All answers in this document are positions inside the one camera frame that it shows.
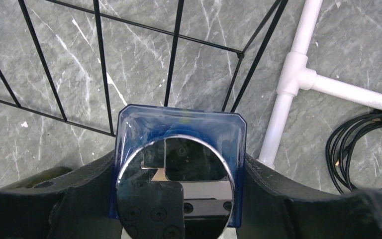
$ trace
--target black cable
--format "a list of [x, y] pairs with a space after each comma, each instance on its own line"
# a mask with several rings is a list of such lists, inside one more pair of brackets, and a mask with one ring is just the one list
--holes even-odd
[[343, 185], [349, 191], [357, 189], [352, 184], [349, 168], [357, 141], [368, 132], [382, 128], [382, 111], [355, 117], [339, 126], [326, 143], [326, 161], [330, 177], [339, 193], [344, 194]]

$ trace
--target black wire rack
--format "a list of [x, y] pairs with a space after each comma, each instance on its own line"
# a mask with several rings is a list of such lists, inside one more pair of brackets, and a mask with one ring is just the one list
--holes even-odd
[[108, 116], [108, 120], [109, 120], [110, 132], [103, 131], [103, 130], [100, 130], [100, 129], [97, 129], [97, 128], [93, 128], [93, 127], [90, 127], [90, 126], [87, 126], [87, 125], [80, 124], [80, 123], [72, 122], [72, 121], [69, 121], [69, 119], [67, 118], [67, 116], [65, 114], [65, 111], [64, 111], [64, 107], [62, 106], [61, 100], [59, 99], [58, 91], [56, 90], [55, 84], [54, 84], [54, 82], [52, 80], [52, 76], [50, 74], [49, 67], [48, 67], [48, 65], [46, 63], [46, 59], [45, 59], [45, 57], [43, 55], [42, 48], [40, 46], [39, 40], [38, 40], [37, 35], [36, 35], [36, 31], [34, 30], [34, 26], [33, 26], [33, 23], [31, 22], [30, 15], [28, 14], [28, 10], [27, 10], [27, 7], [25, 5], [24, 0], [18, 0], [18, 3], [19, 3], [19, 6], [21, 8], [21, 11], [22, 11], [22, 14], [24, 16], [24, 19], [25, 19], [25, 21], [27, 23], [28, 30], [29, 30], [29, 32], [31, 34], [31, 38], [32, 38], [32, 40], [34, 42], [34, 46], [36, 47], [37, 54], [39, 55], [40, 61], [41, 61], [42, 65], [43, 65], [43, 68], [44, 68], [47, 80], [48, 80], [49, 85], [50, 85], [50, 87], [52, 89], [53, 95], [55, 97], [55, 100], [57, 102], [57, 105], [58, 105], [59, 111], [61, 112], [61, 116], [62, 117], [60, 118], [60, 117], [52, 116], [52, 115], [46, 114], [44, 112], [32, 110], [30, 108], [27, 108], [27, 107], [24, 107], [23, 105], [21, 105], [1, 70], [0, 70], [0, 79], [2, 80], [3, 84], [5, 85], [6, 89], [9, 92], [10, 96], [12, 97], [13, 103], [12, 102], [7, 102], [7, 101], [3, 101], [3, 100], [0, 100], [0, 103], [8, 105], [8, 106], [16, 107], [18, 109], [25, 110], [25, 111], [28, 111], [28, 112], [31, 112], [31, 113], [35, 113], [35, 114], [38, 114], [38, 115], [41, 115], [41, 116], [44, 116], [44, 117], [48, 117], [48, 118], [51, 118], [51, 119], [54, 119], [54, 120], [58, 120], [58, 121], [61, 121], [61, 122], [64, 122], [64, 123], [67, 123], [67, 124], [70, 124], [70, 125], [74, 125], [74, 126], [77, 126], [77, 127], [88, 129], [88, 130], [91, 130], [91, 131], [94, 131], [94, 132], [97, 132], [97, 133], [109, 135], [109, 136], [115, 136], [115, 132], [113, 130], [112, 115], [111, 115], [111, 110], [110, 110], [109, 90], [108, 90], [107, 76], [106, 76], [106, 61], [105, 61], [105, 57], [104, 57], [104, 43], [103, 43], [102, 27], [101, 27], [101, 18], [102, 17], [108, 18], [108, 19], [111, 19], [111, 20], [114, 20], [114, 21], [123, 22], [123, 23], [130, 24], [130, 25], [138, 26], [138, 27], [145, 28], [145, 29], [148, 29], [148, 30], [156, 31], [156, 32], [163, 33], [163, 34], [166, 34], [166, 35], [173, 36], [172, 49], [171, 49], [171, 58], [170, 58], [170, 62], [169, 62], [168, 79], [167, 79], [167, 86], [166, 86], [166, 92], [165, 92], [165, 103], [164, 103], [165, 107], [168, 106], [169, 94], [170, 94], [171, 84], [172, 84], [172, 76], [173, 76], [173, 73], [174, 73], [175, 55], [176, 55], [176, 51], [177, 51], [177, 45], [178, 45], [178, 39], [179, 38], [185, 39], [185, 40], [188, 40], [188, 41], [192, 41], [192, 42], [196, 42], [196, 43], [200, 43], [200, 44], [204, 44], [204, 45], [208, 45], [208, 46], [211, 46], [211, 47], [214, 47], [214, 48], [218, 48], [218, 49], [222, 49], [222, 50], [225, 50], [225, 51], [236, 53], [237, 57], [238, 57], [238, 63], [236, 65], [236, 68], [235, 68], [232, 80], [231, 80], [231, 82], [229, 84], [229, 88], [228, 88], [225, 100], [223, 102], [222, 111], [224, 112], [225, 109], [226, 109], [226, 105], [228, 103], [228, 99], [230, 97], [230, 94], [232, 92], [232, 87], [235, 84], [235, 80], [236, 80], [239, 68], [241, 66], [242, 60], [244, 59], [245, 52], [248, 50], [250, 45], [253, 43], [254, 39], [259, 34], [261, 29], [266, 25], [267, 21], [270, 19], [270, 17], [273, 15], [273, 13], [275, 13], [274, 16], [273, 16], [272, 22], [270, 23], [270, 26], [269, 26], [269, 28], [268, 28], [268, 30], [266, 32], [266, 35], [265, 35], [265, 37], [264, 37], [264, 39], [263, 39], [263, 41], [262, 41], [262, 43], [260, 45], [260, 48], [259, 48], [259, 50], [258, 50], [258, 52], [256, 54], [256, 57], [255, 57], [252, 65], [250, 67], [250, 70], [248, 71], [248, 74], [247, 74], [247, 76], [246, 76], [246, 78], [244, 80], [244, 83], [243, 83], [243, 85], [242, 85], [242, 87], [241, 87], [241, 89], [240, 89], [240, 91], [238, 93], [238, 96], [236, 97], [236, 100], [235, 100], [235, 102], [234, 102], [234, 104], [233, 104], [233, 106], [231, 108], [231, 112], [235, 112], [236, 108], [238, 107], [239, 102], [241, 101], [242, 96], [244, 95], [244, 92], [245, 92], [245, 90], [246, 90], [246, 88], [248, 86], [248, 83], [250, 82], [250, 80], [251, 80], [251, 78], [252, 78], [252, 76], [254, 74], [254, 71], [256, 70], [256, 67], [257, 67], [258, 63], [260, 62], [260, 59], [261, 59], [261, 57], [262, 57], [262, 55], [263, 55], [263, 53], [264, 53], [264, 51], [265, 51], [265, 49], [267, 47], [267, 44], [269, 43], [270, 38], [273, 35], [273, 32], [274, 32], [274, 30], [275, 30], [275, 28], [277, 26], [277, 23], [278, 23], [281, 15], [282, 15], [285, 7], [286, 7], [286, 4], [287, 4], [287, 0], [276, 0], [273, 3], [273, 5], [270, 7], [270, 9], [268, 10], [266, 15], [264, 16], [264, 18], [262, 19], [262, 21], [260, 22], [260, 24], [256, 28], [256, 30], [254, 31], [253, 35], [251, 36], [251, 38], [249, 39], [249, 41], [245, 45], [244, 49], [237, 50], [237, 49], [233, 49], [233, 48], [230, 48], [230, 47], [218, 45], [218, 44], [215, 44], [215, 43], [212, 43], [212, 42], [203, 41], [203, 40], [200, 40], [200, 39], [196, 39], [196, 38], [193, 38], [193, 37], [189, 37], [189, 36], [185, 36], [185, 35], [179, 34], [180, 27], [181, 27], [182, 13], [183, 13], [183, 8], [184, 8], [184, 0], [178, 0], [178, 8], [177, 8], [174, 32], [166, 31], [166, 30], [163, 30], [163, 29], [159, 29], [159, 28], [156, 28], [156, 27], [140, 24], [140, 23], [133, 22], [133, 21], [129, 21], [129, 20], [126, 20], [126, 19], [123, 19], [123, 18], [120, 18], [120, 17], [116, 17], [116, 16], [111, 16], [111, 15], [108, 15], [108, 14], [100, 13], [100, 10], [99, 10], [99, 7], [100, 7], [99, 6], [99, 0], [93, 0], [94, 10], [83, 8], [83, 7], [80, 7], [80, 6], [77, 6], [77, 5], [73, 5], [73, 4], [70, 4], [70, 3], [66, 3], [66, 2], [62, 2], [62, 1], [59, 1], [59, 0], [46, 0], [46, 1], [52, 2], [52, 3], [55, 3], [55, 4], [59, 4], [59, 5], [65, 6], [65, 7], [73, 8], [73, 9], [76, 9], [76, 10], [79, 10], [79, 11], [91, 13], [91, 14], [95, 15], [96, 30], [97, 30], [97, 39], [98, 39], [99, 53], [100, 53], [100, 59], [101, 59], [101, 61], [100, 61], [100, 63], [101, 63], [101, 71], [102, 71], [102, 76], [103, 76], [103, 86], [104, 86], [104, 94], [105, 94], [105, 99], [106, 99], [106, 108], [107, 108], [107, 116]]

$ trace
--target pipe connector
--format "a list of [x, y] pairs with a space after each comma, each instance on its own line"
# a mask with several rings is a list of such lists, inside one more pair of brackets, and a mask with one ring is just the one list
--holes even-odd
[[311, 89], [317, 73], [307, 69], [307, 61], [308, 57], [299, 52], [292, 51], [286, 55], [276, 93], [295, 97], [300, 88]]

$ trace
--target blue transparent plastic box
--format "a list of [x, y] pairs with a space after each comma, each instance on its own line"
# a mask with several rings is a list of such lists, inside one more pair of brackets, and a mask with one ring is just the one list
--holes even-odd
[[197, 137], [224, 157], [235, 181], [234, 208], [228, 226], [240, 227], [247, 123], [238, 114], [167, 107], [127, 105], [119, 112], [109, 216], [118, 218], [115, 185], [127, 158], [139, 147], [174, 134]]

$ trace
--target white pvc pipe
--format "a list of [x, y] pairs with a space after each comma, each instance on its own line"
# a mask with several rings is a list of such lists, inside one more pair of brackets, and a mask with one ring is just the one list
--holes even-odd
[[266, 135], [264, 136], [258, 160], [272, 169], [275, 168], [274, 162], [276, 153], [279, 149], [292, 100], [292, 95], [278, 94], [269, 126], [267, 127]]
[[307, 54], [323, 0], [306, 0], [290, 51]]
[[317, 75], [311, 89], [364, 106], [382, 110], [382, 94]]

